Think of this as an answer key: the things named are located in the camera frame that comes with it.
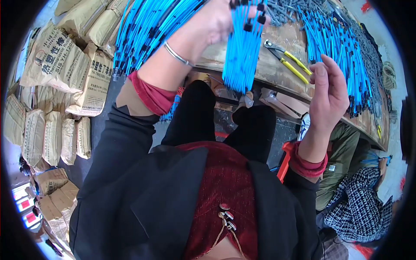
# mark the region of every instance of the pliers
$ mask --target pliers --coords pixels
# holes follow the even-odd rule
[[[376,121],[376,128],[377,128],[377,134],[379,135],[379,139],[381,139],[381,127],[379,123],[377,123],[377,121]]]
[[[308,75],[312,75],[312,72],[308,70],[308,68],[300,62],[295,56],[293,56],[290,52],[285,50],[283,47],[277,46],[271,43],[269,40],[264,42],[264,47],[266,47],[281,63],[283,63],[291,72],[293,72],[296,76],[298,76],[305,84],[308,84],[309,81],[299,72],[297,71],[289,62],[287,62],[284,58],[282,58],[277,52],[283,52],[284,55],[288,56],[290,59],[294,60],[296,64],[302,68]]]

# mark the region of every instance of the woven basket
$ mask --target woven basket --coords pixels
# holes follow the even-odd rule
[[[385,89],[396,89],[396,72],[391,62],[383,63],[383,86]]]

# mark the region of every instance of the black jacket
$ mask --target black jacket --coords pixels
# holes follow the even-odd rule
[[[149,154],[158,116],[113,105],[70,222],[77,259],[181,259],[204,174],[206,148]],[[284,184],[248,162],[258,221],[258,259],[320,259],[318,183],[289,170]]]

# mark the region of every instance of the blue wire bundle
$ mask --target blue wire bundle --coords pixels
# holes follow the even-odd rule
[[[121,18],[113,62],[113,80],[129,75],[140,66],[179,27],[201,8],[205,0],[136,0]]]
[[[318,11],[299,14],[307,36],[308,59],[311,63],[322,62],[321,53],[335,60],[347,81],[350,101],[349,115],[356,117],[364,110],[371,109],[372,100],[370,80],[361,56],[360,45],[349,27],[343,27],[327,14]]]
[[[248,18],[249,7],[257,6],[254,19]],[[261,46],[261,32],[266,21],[267,0],[230,1],[233,32],[228,36],[227,52],[223,70],[224,85],[236,92],[251,90]]]
[[[164,121],[171,121],[173,114],[175,113],[176,108],[178,107],[179,101],[181,100],[181,97],[179,95],[175,96],[175,101],[173,102],[171,109],[169,110],[169,113],[167,113],[166,115],[161,115],[159,122],[164,122]]]

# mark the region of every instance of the red label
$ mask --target red label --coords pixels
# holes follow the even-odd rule
[[[30,203],[29,203],[29,201],[28,201],[28,200],[26,200],[26,201],[23,201],[23,202],[21,203],[21,205],[22,205],[22,208],[23,208],[23,209],[25,209],[25,208],[27,208],[27,207],[29,207],[29,206],[30,206]]]
[[[30,224],[31,222],[36,220],[36,216],[33,214],[33,212],[29,213],[29,214],[26,215],[26,220]]]

